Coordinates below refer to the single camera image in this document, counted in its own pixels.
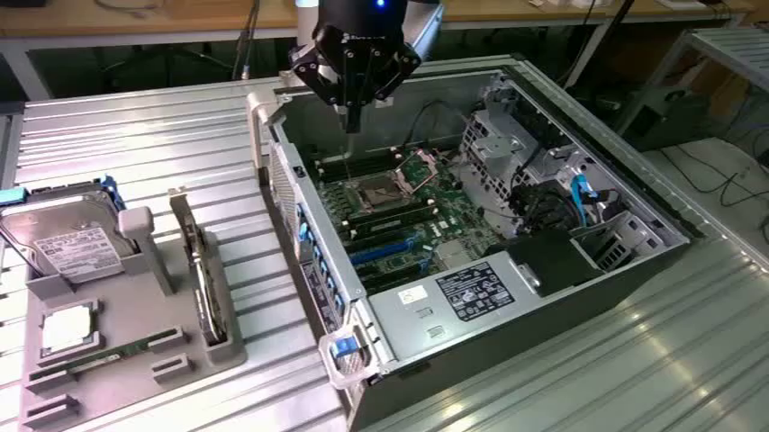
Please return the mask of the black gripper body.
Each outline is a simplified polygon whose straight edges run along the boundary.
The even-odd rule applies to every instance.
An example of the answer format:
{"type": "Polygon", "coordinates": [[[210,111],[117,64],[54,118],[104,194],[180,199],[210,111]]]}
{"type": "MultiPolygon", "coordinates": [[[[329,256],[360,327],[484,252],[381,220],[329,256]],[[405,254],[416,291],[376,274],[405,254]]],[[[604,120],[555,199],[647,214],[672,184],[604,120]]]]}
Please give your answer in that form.
{"type": "Polygon", "coordinates": [[[405,1],[317,2],[316,49],[325,59],[347,56],[348,44],[392,54],[403,47],[405,1]]]}

